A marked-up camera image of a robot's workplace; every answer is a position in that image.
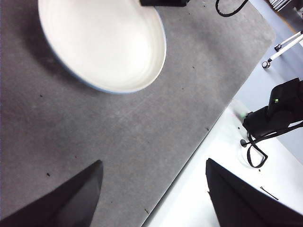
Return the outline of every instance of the black wire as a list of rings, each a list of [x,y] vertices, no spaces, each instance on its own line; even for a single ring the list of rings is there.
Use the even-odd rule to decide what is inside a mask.
[[[233,11],[232,13],[221,13],[220,11],[219,11],[219,1],[220,0],[217,0],[216,1],[216,10],[217,10],[217,12],[218,12],[218,14],[220,15],[220,16],[222,16],[222,17],[231,17],[232,15],[235,15],[236,13],[238,13],[242,8],[243,8],[243,6],[245,6],[245,4],[248,2],[248,0],[245,0],[240,6],[239,6],[239,8],[237,8],[235,11]]]

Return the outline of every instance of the white surface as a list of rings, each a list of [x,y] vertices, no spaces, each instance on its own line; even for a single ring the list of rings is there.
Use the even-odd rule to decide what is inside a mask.
[[[160,73],[166,38],[154,7],[138,0],[39,0],[38,7],[53,51],[92,87],[134,92]]]
[[[279,202],[303,214],[303,166],[276,138],[258,143],[268,154],[261,172],[249,166],[247,148],[240,145],[246,130],[237,117],[246,112],[242,103],[232,101],[145,226],[219,227],[207,192],[205,164],[209,157],[259,191],[265,193],[262,186]]]

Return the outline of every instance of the white table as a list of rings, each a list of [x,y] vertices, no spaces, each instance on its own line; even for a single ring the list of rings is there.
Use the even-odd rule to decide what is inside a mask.
[[[240,145],[240,140],[246,139],[246,130],[237,117],[247,112],[242,103],[232,100],[144,226],[219,227],[205,175],[209,157],[256,189],[265,193],[260,189],[262,186],[279,202],[303,214],[303,165],[278,139],[258,143],[268,154],[260,171],[249,166],[247,148]]]

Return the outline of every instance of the black object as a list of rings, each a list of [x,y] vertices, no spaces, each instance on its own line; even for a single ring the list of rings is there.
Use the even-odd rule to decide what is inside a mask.
[[[140,0],[142,6],[179,6],[184,7],[189,0]]]
[[[250,166],[260,168],[264,165],[268,156],[257,147],[257,143],[267,140],[297,128],[303,127],[303,122],[288,127],[291,123],[303,120],[303,81],[299,78],[280,84],[272,89],[268,106],[265,106],[255,112],[250,112],[244,119],[243,126],[248,132],[249,142],[243,140],[240,144],[246,147],[251,144],[247,151],[247,160]],[[250,149],[254,147],[259,151],[264,159],[254,166],[250,158]]]
[[[221,227],[302,227],[303,216],[208,159],[209,194]]]
[[[244,0],[243,3],[242,3],[235,11],[233,11],[233,12],[231,12],[231,13],[222,13],[222,12],[220,12],[220,10],[219,10],[219,1],[220,1],[220,0],[216,0],[216,11],[217,11],[217,13],[218,13],[220,16],[222,16],[222,17],[231,17],[231,16],[235,15],[235,14],[238,13],[238,12],[245,6],[245,4],[248,2],[248,0]]]
[[[0,222],[0,227],[89,227],[99,200],[103,165],[96,161],[46,196]]]

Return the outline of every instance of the white bowl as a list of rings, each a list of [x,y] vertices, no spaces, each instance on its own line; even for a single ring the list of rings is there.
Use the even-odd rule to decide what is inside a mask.
[[[53,52],[91,87],[130,93],[159,75],[166,38],[154,7],[138,0],[39,0],[38,8]]]

